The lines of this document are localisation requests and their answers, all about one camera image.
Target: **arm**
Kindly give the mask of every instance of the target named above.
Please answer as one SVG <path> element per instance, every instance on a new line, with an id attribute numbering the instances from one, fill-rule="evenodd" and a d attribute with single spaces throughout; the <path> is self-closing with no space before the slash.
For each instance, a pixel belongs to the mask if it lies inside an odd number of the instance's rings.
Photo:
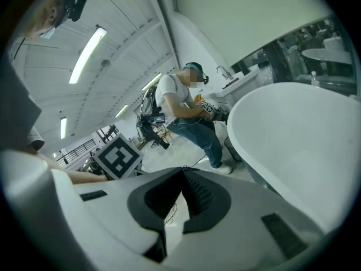
<path id="1" fill-rule="evenodd" d="M 177 96 L 174 93 L 166 93 L 163 95 L 166 104 L 171 110 L 172 114 L 175 117 L 204 117 L 206 119 L 210 118 L 210 115 L 204 111 L 203 108 L 197 106 L 195 103 L 192 104 L 190 108 L 183 107 L 180 105 Z"/>
<path id="2" fill-rule="evenodd" d="M 44 160 L 48 164 L 50 169 L 58 169 L 60 171 L 63 171 L 65 173 L 67 173 L 69 178 L 72 180 L 73 184 L 77 184 L 77 183 L 95 183 L 95 182 L 105 182 L 105 181 L 107 181 L 107 178 L 104 175 L 97 176 L 97 175 L 92 174 L 92 173 L 76 172 L 76 171 L 70 171 L 70 170 L 62 169 L 58 165 L 57 162 L 48 159 L 47 157 L 43 156 L 42 154 L 39 154 L 32 147 L 27 149 L 26 152 L 31 154 L 31 155 L 35 155 L 38 158 Z"/>

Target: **white sneaker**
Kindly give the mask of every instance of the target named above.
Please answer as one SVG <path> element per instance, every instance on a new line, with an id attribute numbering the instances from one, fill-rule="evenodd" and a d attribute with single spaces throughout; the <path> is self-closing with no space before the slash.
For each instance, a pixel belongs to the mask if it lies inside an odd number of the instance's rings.
<path id="1" fill-rule="evenodd" d="M 219 174 L 230 174 L 233 171 L 232 167 L 230 167 L 229 165 L 226 165 L 225 163 L 222 163 L 222 165 L 217 169 L 212 168 L 212 167 L 210 167 L 210 168 L 212 169 L 213 172 L 216 172 Z"/>

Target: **jeans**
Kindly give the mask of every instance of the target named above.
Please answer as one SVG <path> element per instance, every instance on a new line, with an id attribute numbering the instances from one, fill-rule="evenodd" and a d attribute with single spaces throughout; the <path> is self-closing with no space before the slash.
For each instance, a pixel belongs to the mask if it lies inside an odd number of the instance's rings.
<path id="1" fill-rule="evenodd" d="M 215 134 L 212 121 L 199 119 L 175 119 L 167 127 L 171 132 L 189 139 L 204 150 L 212 168 L 218 169 L 222 165 L 222 146 Z"/>

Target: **faucet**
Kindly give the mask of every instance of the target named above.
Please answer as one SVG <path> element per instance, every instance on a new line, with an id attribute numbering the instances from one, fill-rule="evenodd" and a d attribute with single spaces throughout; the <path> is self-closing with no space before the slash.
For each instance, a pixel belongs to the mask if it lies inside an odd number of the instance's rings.
<path id="1" fill-rule="evenodd" d="M 215 69 L 216 71 L 217 71 L 217 73 L 219 73 L 218 72 L 218 69 L 219 68 L 222 68 L 223 70 L 224 70 L 224 72 L 226 73 L 226 75 L 224 75 L 224 74 L 222 74 L 222 76 L 225 78 L 225 79 L 230 79 L 230 80 L 232 80 L 233 79 L 233 77 L 232 77 L 232 75 L 223 67 L 223 66 L 217 66 L 217 68 Z"/>

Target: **railing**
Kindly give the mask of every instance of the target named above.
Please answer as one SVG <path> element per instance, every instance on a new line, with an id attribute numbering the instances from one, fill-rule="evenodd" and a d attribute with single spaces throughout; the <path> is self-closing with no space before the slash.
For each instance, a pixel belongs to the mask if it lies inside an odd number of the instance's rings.
<path id="1" fill-rule="evenodd" d="M 66 165 L 70 164 L 71 161 L 76 160 L 78 157 L 82 156 L 84 153 L 89 152 L 95 146 L 95 142 L 93 139 L 83 143 L 81 146 L 78 146 L 71 152 L 62 156 L 60 159 L 56 160 L 58 164 L 64 168 Z"/>

